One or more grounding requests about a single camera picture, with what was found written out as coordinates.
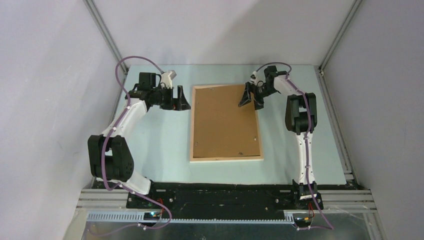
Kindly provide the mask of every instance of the robotic arm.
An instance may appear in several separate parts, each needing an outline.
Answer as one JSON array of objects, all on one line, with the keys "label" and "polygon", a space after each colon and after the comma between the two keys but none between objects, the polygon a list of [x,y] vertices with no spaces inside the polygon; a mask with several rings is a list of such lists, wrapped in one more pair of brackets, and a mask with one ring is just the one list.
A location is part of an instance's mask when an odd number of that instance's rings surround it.
[{"label": "robotic arm", "polygon": [[299,168],[296,178],[292,181],[293,192],[296,200],[312,198],[306,177],[308,171],[311,189],[313,189],[314,197],[316,197],[318,189],[312,168],[312,137],[314,128],[317,126],[316,96],[313,93],[305,93],[312,123],[310,131],[305,134],[308,131],[309,119],[306,111],[300,111],[300,108],[306,109],[307,107],[302,92],[291,82],[286,71],[277,71],[276,66],[268,66],[264,73],[265,82],[257,77],[256,71],[253,72],[250,81],[245,83],[244,93],[238,106],[241,107],[250,103],[253,95],[255,110],[259,110],[264,108],[265,97],[277,92],[287,95],[285,126],[287,130],[293,132],[299,153]]},{"label": "robotic arm", "polygon": [[126,138],[138,121],[149,111],[150,107],[158,105],[163,110],[183,111],[191,109],[187,102],[182,86],[177,86],[178,96],[173,98],[172,80],[177,74],[170,70],[161,75],[150,72],[140,72],[138,83],[129,91],[130,105],[125,106],[118,117],[100,134],[91,135],[88,139],[88,155],[91,174],[98,179],[102,178],[102,147],[107,134],[113,129],[106,144],[106,152],[111,150],[111,155],[105,156],[105,169],[107,180],[121,183],[137,193],[149,193],[150,180],[134,171],[137,162],[134,162],[128,148]]}]

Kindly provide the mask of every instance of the wooden tray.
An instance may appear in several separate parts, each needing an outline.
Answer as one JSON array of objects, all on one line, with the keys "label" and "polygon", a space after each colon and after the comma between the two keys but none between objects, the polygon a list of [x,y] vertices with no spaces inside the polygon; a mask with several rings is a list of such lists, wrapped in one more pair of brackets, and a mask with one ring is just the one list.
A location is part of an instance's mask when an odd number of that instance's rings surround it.
[{"label": "wooden tray", "polygon": [[238,106],[244,89],[244,84],[193,86],[190,162],[264,159],[255,106]]}]

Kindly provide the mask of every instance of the white wall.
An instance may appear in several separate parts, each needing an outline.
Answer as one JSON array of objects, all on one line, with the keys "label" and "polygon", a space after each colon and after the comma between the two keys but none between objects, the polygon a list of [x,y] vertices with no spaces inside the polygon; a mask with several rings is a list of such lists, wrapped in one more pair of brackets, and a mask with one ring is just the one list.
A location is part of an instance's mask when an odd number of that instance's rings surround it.
[{"label": "white wall", "polygon": [[324,70],[388,239],[423,239],[424,1],[364,1]]},{"label": "white wall", "polygon": [[168,65],[318,65],[353,0],[95,2],[123,55]]},{"label": "white wall", "polygon": [[0,2],[0,239],[59,240],[111,118],[115,61],[81,0]]}]

